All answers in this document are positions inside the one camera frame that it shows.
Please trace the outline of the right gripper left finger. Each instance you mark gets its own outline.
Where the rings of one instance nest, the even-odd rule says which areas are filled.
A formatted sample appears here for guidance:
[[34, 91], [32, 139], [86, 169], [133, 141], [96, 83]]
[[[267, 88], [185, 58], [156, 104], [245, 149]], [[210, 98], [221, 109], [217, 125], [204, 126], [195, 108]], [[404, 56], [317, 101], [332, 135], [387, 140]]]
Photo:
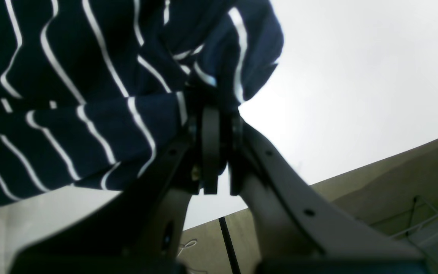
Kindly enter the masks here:
[[177, 261], [190, 198], [217, 194], [220, 113], [204, 107], [115, 199], [18, 252], [11, 274], [186, 274]]

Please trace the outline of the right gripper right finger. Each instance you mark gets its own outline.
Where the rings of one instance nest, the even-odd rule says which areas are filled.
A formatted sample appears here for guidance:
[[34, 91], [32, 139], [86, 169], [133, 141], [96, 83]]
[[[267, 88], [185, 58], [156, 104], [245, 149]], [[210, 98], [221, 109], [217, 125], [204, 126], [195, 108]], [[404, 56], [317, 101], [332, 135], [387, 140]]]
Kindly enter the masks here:
[[231, 193], [248, 205], [256, 274], [425, 274], [424, 255], [340, 210], [236, 113], [227, 118]]

